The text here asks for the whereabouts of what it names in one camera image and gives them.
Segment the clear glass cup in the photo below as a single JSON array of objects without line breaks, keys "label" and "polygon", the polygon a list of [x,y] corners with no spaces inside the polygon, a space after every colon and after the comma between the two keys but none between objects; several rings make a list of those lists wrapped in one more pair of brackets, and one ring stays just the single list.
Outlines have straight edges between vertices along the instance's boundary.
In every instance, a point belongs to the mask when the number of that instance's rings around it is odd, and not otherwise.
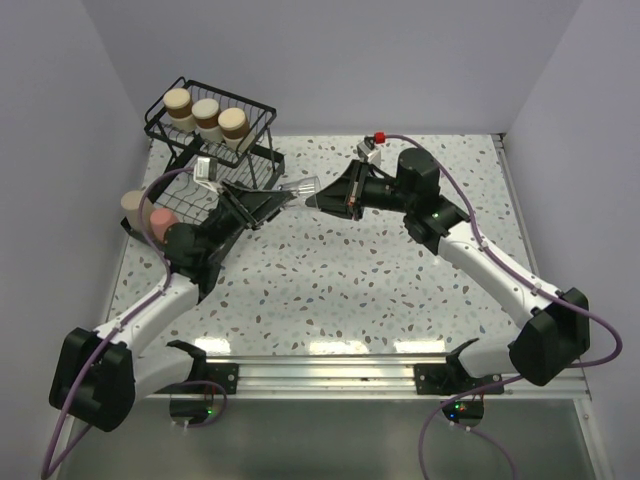
[{"label": "clear glass cup", "polygon": [[293,182],[283,183],[278,189],[288,192],[291,198],[285,203],[288,209],[317,209],[316,194],[321,190],[321,183],[317,176],[310,176]]}]

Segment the pink plastic cup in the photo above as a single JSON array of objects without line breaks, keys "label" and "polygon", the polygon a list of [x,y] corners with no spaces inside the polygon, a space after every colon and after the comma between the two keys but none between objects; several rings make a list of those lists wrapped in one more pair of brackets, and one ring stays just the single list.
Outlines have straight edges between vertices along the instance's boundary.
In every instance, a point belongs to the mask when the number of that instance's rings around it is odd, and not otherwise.
[{"label": "pink plastic cup", "polygon": [[179,222],[175,213],[168,208],[155,209],[150,217],[150,226],[155,239],[163,243],[165,235],[170,227]]}]

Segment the beige plastic cup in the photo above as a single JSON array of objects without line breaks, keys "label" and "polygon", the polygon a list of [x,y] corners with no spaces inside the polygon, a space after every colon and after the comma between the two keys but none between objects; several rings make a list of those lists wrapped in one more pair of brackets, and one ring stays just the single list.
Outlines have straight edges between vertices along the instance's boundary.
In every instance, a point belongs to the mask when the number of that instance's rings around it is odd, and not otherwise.
[{"label": "beige plastic cup", "polygon": [[149,230],[150,216],[154,207],[142,190],[126,192],[121,197],[120,204],[130,227],[134,231],[143,232]]}]

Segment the steel cup with cork base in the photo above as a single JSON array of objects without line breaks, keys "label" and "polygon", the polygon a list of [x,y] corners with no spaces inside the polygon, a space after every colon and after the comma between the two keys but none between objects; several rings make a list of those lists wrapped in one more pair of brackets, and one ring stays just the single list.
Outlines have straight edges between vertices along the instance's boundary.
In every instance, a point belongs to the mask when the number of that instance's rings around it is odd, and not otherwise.
[{"label": "steel cup with cork base", "polygon": [[168,90],[163,95],[163,104],[175,128],[188,133],[196,129],[195,117],[192,114],[193,101],[187,89]]}]

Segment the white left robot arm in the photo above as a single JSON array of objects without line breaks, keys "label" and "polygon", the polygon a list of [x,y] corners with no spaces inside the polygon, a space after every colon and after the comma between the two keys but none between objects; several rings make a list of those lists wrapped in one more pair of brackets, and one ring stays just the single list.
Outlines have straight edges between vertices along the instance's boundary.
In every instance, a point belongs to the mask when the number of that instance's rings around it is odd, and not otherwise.
[{"label": "white left robot arm", "polygon": [[147,347],[214,289],[223,259],[238,237],[274,218],[297,195],[252,190],[224,182],[216,207],[199,224],[179,221],[167,208],[143,215],[151,240],[169,265],[167,276],[125,313],[92,331],[76,328],[63,341],[49,403],[104,432],[117,428],[135,402],[177,384],[201,390],[210,378],[206,353],[185,341],[166,344],[160,356]]}]

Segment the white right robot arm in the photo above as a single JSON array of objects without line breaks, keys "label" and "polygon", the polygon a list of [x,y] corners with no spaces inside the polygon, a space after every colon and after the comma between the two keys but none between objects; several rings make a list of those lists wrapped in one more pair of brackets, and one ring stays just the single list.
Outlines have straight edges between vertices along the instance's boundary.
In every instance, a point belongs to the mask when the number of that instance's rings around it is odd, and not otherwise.
[{"label": "white right robot arm", "polygon": [[576,288],[559,290],[491,248],[470,215],[441,194],[439,181],[433,155],[408,148],[399,154],[395,176],[354,160],[305,203],[350,220],[367,208],[401,213],[412,240],[467,274],[516,324],[515,337],[473,338],[449,352],[425,372],[429,392],[464,393],[501,374],[548,384],[590,347],[586,296]]}]

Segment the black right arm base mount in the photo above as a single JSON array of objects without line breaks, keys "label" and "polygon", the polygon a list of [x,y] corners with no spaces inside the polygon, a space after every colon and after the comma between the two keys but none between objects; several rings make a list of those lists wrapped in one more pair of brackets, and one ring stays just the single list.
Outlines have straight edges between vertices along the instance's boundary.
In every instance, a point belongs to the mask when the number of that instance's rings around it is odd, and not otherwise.
[{"label": "black right arm base mount", "polygon": [[501,395],[505,391],[500,375],[474,378],[461,368],[446,363],[416,363],[413,379],[418,395],[453,396],[465,392]]}]

